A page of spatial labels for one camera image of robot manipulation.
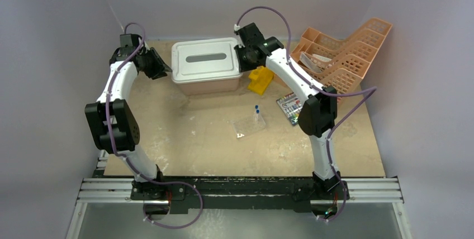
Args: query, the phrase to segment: bin lid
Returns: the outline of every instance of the bin lid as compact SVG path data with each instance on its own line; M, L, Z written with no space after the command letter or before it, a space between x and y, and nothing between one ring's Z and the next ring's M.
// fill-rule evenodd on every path
M235 38L177 42L172 47L172 79L177 84L234 79L242 76Z

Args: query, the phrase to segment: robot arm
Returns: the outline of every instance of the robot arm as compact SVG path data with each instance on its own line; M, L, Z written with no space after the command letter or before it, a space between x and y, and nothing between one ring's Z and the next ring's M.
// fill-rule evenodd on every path
M164 63L154 48L149 48L145 43L139 53L118 70L119 66L139 46L140 40L141 37L135 34L120 36L121 47L117 48L110 59L110 75L107 84L96 103L86 105L86 118L97 148L113 154L110 135L106 124L104 124L104 121L106 121L105 104L109 84L114 77L114 73L118 71L110 93L110 116L117 152L125 155L142 175L156 179L160 176L160 171L139 145L140 129L129 109L127 100L138 72L144 72L151 79L158 79L167 76L166 72L171 71L171 68ZM146 181L135 173L131 167L129 169L133 172L135 181Z
M313 89L290 68L283 45L275 38L265 39L254 23L245 27L235 27L243 46L235 47L239 58L240 70L253 70L258 66L266 66L278 75L296 94L303 105L298 117L301 129L310 138L314 157L314 175L319 179L324 190L329 190L339 183L329 164L326 150L326 138L334 127L337 116L337 99L327 97ZM325 88L321 83L308 75L293 59L293 68L314 86L326 92L336 93L333 87ZM333 142L330 140L330 154L334 156Z

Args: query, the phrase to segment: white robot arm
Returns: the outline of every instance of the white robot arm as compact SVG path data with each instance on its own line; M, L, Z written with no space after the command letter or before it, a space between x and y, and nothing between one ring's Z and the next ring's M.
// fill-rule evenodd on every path
M308 75L296 62L290 58L300 74L306 77L307 80L313 82L313 84L323 89L324 86ZM278 75L285 84L296 94L301 104L304 104L310 96L316 96L319 94L318 91L310 88L295 72L290 68L286 59L285 49L277 49L272 52L271 56L267 57L266 67ZM326 138L330 129L324 131L324 133L317 137L316 135L310 135L310 142L312 148L312 154L314 158L314 173L321 180L328 180L334 177L334 172L329 164L328 153L326 150ZM330 140L330 154L334 156L333 142ZM338 171L337 165L334 164L334 168Z

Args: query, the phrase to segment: glass panel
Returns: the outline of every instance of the glass panel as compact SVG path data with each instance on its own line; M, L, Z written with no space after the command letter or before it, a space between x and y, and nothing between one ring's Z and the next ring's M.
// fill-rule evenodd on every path
M400 231L392 204L347 204L329 225L311 213L286 210L205 209L192 226L168 230L143 222L141 204L89 204L79 238L396 238ZM182 225L187 215L169 215L161 222Z

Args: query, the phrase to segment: test tube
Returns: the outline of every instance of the test tube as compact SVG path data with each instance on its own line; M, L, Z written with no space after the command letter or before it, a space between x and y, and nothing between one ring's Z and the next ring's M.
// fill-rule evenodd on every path
M255 121L257 122L258 121L258 114L260 113L260 110L256 110L255 111L255 115L254 115L254 118L255 118Z

